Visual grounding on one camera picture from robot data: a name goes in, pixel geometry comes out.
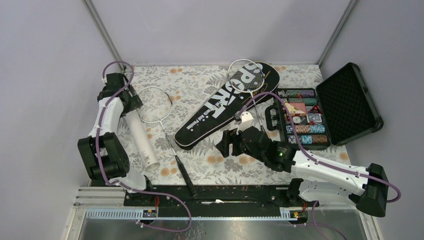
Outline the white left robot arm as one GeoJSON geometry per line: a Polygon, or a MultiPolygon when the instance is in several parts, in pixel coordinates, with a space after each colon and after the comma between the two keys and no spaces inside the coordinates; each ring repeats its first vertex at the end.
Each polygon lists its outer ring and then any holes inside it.
{"type": "Polygon", "coordinates": [[[148,179],[130,167],[129,157],[117,137],[119,121],[129,115],[130,124],[141,123],[136,111],[143,102],[122,73],[109,73],[97,96],[98,114],[92,130],[77,142],[77,148],[89,178],[108,186],[119,186],[144,206],[152,204],[155,192],[148,179]]]}

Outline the white racket black handle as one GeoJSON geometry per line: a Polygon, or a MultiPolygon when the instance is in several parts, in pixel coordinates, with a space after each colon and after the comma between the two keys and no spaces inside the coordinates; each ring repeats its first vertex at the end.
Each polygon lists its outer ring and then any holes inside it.
{"type": "Polygon", "coordinates": [[[193,199],[198,197],[198,192],[193,184],[184,164],[176,153],[167,130],[164,126],[164,120],[168,118],[173,110],[173,100],[171,96],[162,88],[158,86],[147,86],[137,92],[143,102],[143,109],[139,115],[141,121],[147,124],[159,124],[165,139],[175,157],[177,167],[181,176],[186,184],[186,187],[193,199]]]}

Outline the white shuttlecock tube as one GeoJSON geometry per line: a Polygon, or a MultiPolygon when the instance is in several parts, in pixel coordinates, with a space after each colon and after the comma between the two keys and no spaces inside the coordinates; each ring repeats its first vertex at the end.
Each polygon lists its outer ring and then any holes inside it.
{"type": "Polygon", "coordinates": [[[159,160],[150,142],[146,128],[137,111],[132,110],[126,113],[124,119],[127,123],[144,169],[148,172],[158,169],[160,167],[159,160]]]}

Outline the black racket cover bag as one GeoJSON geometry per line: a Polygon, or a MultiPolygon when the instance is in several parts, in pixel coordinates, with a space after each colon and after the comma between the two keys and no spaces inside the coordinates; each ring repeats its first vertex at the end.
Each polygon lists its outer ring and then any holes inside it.
{"type": "Polygon", "coordinates": [[[224,70],[224,82],[213,93],[209,93],[173,136],[175,143],[184,150],[191,150],[196,144],[229,124],[234,115],[251,99],[249,93],[236,91],[224,70]]]}

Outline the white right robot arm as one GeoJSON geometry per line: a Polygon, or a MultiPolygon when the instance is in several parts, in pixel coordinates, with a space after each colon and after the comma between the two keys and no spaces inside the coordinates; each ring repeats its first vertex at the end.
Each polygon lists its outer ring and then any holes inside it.
{"type": "Polygon", "coordinates": [[[224,131],[215,147],[225,158],[245,154],[273,171],[318,179],[295,178],[290,182],[286,198],[293,206],[303,202],[339,202],[374,217],[386,216],[388,178],[379,164],[364,167],[333,162],[272,140],[253,126],[244,131],[236,128],[224,131]]]}

